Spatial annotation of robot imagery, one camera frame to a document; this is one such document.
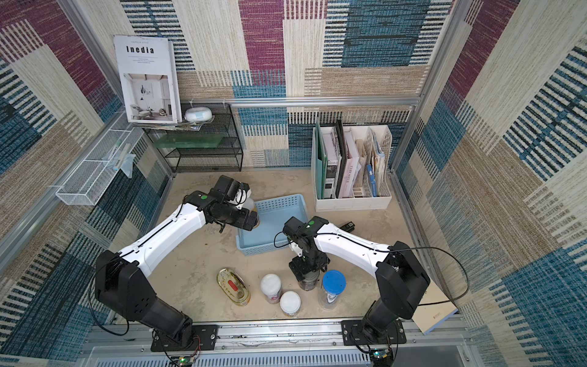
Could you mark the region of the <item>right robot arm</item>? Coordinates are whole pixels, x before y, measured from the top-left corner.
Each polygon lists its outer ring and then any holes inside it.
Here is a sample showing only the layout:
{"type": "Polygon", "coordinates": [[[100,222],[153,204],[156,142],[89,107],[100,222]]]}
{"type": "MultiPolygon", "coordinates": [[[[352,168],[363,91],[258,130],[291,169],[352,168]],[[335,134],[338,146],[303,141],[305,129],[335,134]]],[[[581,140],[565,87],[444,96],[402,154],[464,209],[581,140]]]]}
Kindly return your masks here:
{"type": "Polygon", "coordinates": [[[396,321],[414,316],[431,280],[405,243],[393,246],[370,242],[350,234],[322,217],[304,223],[291,217],[282,230],[296,253],[289,267],[305,286],[314,284],[327,270],[330,255],[341,258],[377,281],[380,298],[368,309],[353,336],[361,344],[383,344],[399,340],[396,321]]]}

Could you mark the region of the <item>red label can white lid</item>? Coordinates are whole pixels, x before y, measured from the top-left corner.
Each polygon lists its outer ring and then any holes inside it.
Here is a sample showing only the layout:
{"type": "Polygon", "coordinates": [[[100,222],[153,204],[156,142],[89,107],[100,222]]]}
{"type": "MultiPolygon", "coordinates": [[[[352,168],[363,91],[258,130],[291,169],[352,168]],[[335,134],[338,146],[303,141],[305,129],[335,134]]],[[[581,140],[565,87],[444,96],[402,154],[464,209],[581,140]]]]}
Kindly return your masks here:
{"type": "Polygon", "coordinates": [[[261,279],[260,288],[268,303],[276,304],[280,302],[283,288],[281,279],[278,275],[267,274],[264,276],[261,279]]]}

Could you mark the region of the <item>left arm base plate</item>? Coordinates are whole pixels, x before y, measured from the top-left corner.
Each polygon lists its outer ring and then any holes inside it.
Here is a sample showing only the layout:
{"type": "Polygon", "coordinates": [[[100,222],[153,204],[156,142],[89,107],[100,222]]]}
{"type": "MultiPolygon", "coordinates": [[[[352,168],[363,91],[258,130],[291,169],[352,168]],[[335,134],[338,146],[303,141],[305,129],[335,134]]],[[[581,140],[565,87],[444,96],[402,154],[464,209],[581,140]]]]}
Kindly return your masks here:
{"type": "Polygon", "coordinates": [[[155,329],[151,352],[211,351],[215,348],[218,330],[215,324],[192,324],[170,336],[155,329]]]}

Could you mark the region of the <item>dark tomato tin can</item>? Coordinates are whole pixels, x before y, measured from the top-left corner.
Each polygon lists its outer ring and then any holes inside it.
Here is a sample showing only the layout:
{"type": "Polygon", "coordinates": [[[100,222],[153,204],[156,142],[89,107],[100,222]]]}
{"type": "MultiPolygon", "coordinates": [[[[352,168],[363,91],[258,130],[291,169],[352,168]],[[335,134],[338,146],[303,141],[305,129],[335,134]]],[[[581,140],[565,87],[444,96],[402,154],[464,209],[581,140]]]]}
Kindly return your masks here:
{"type": "Polygon", "coordinates": [[[311,291],[315,289],[319,281],[319,272],[310,272],[302,276],[302,279],[298,281],[300,288],[303,291],[311,291]]]}

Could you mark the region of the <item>yellow can white lid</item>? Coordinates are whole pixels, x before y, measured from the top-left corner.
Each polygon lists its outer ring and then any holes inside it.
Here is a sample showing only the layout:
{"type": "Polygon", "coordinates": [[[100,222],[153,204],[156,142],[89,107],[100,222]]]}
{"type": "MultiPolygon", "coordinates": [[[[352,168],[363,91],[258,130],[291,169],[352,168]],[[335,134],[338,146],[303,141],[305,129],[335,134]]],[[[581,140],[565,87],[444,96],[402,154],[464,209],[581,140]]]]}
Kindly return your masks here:
{"type": "Polygon", "coordinates": [[[259,225],[258,211],[255,205],[255,201],[251,197],[247,198],[243,203],[242,208],[249,210],[248,221],[253,223],[252,228],[255,229],[259,225]]]}

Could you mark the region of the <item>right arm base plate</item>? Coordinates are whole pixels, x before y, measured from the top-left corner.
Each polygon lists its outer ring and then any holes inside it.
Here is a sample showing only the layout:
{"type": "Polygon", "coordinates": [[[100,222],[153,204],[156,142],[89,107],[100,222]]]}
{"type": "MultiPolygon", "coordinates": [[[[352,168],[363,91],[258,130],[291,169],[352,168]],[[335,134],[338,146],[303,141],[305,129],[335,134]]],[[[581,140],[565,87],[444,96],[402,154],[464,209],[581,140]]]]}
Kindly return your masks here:
{"type": "Polygon", "coordinates": [[[400,320],[389,324],[385,331],[377,331],[369,325],[364,326],[360,320],[342,320],[340,322],[343,343],[347,347],[406,344],[404,326],[400,320]]]}

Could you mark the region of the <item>oval gold fish tin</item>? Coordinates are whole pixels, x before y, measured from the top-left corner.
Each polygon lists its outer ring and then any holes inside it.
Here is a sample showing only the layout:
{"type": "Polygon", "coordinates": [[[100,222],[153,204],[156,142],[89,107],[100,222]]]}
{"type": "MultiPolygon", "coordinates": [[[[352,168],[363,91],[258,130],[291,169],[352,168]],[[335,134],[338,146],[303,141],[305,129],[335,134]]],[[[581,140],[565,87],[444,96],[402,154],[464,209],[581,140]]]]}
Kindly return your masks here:
{"type": "Polygon", "coordinates": [[[221,269],[216,277],[225,295],[237,306],[246,306],[251,298],[250,290],[244,281],[229,268],[221,269]]]}

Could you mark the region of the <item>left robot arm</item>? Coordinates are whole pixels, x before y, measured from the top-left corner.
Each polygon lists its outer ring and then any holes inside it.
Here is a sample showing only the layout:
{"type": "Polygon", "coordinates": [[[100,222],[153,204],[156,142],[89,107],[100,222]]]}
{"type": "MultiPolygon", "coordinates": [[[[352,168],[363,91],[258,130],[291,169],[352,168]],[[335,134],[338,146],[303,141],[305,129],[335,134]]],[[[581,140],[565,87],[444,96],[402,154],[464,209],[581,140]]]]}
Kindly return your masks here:
{"type": "Polygon", "coordinates": [[[93,299],[128,322],[151,328],[161,341],[178,350],[194,345],[193,321],[162,301],[148,281],[171,252],[208,224],[251,231],[258,224],[255,202],[247,183],[221,176],[207,193],[194,191],[166,220],[131,245],[96,259],[93,299]]]}

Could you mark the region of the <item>orange fruit can white lid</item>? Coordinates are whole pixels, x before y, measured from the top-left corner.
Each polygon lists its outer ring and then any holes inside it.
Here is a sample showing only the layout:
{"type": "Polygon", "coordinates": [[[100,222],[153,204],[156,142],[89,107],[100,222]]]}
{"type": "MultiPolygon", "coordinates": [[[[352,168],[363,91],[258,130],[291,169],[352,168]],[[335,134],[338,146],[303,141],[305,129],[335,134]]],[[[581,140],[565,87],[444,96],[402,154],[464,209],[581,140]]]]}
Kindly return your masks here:
{"type": "Polygon", "coordinates": [[[280,299],[280,308],[284,314],[294,317],[301,309],[301,297],[295,291],[286,291],[280,299]]]}

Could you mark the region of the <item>light blue plastic basket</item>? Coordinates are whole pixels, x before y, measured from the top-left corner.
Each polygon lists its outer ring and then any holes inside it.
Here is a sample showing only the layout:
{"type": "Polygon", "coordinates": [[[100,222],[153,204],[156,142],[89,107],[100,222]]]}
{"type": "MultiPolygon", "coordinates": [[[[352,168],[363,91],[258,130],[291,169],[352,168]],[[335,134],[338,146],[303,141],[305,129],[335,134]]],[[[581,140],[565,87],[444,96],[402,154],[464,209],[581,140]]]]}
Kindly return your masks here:
{"type": "Polygon", "coordinates": [[[301,194],[259,200],[255,203],[259,225],[252,231],[239,229],[236,247],[244,255],[260,255],[287,247],[287,237],[281,232],[291,217],[307,222],[307,206],[301,194]]]}

